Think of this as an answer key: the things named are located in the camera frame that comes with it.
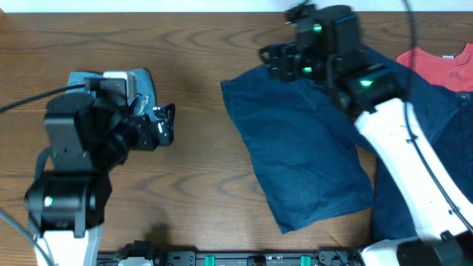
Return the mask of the dark navy blue shorts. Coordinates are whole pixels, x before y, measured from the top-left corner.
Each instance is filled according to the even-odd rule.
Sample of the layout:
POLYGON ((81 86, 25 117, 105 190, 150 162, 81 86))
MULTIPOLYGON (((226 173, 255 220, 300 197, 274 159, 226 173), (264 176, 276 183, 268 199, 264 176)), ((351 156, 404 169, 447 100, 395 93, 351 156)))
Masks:
POLYGON ((221 84, 229 117, 282 233, 372 210, 374 240, 415 235, 409 210, 383 165, 371 183, 358 148, 369 143, 321 84, 270 78, 259 66, 221 84))

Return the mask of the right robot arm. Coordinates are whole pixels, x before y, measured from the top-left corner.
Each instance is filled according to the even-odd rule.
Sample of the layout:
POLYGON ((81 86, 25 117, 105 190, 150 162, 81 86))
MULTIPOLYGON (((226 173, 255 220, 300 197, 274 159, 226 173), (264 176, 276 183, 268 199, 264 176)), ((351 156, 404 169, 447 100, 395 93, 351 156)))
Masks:
POLYGON ((411 214, 416 236, 355 251, 351 265, 470 265, 472 204, 456 186, 416 118, 409 89, 382 64, 371 64, 358 16, 347 5, 302 2, 285 12, 289 43, 261 48, 272 78, 324 83, 376 150, 411 214))

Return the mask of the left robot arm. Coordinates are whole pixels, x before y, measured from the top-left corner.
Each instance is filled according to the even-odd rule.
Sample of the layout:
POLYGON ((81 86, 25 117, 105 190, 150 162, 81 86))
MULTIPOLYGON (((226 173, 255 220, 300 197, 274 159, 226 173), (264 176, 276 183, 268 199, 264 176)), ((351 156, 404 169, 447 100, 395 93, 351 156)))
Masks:
POLYGON ((42 170, 25 194, 39 265, 95 265, 109 172, 129 152, 154 151, 174 140, 175 106, 133 115, 118 93, 73 92, 47 104, 44 126, 53 168, 42 170))

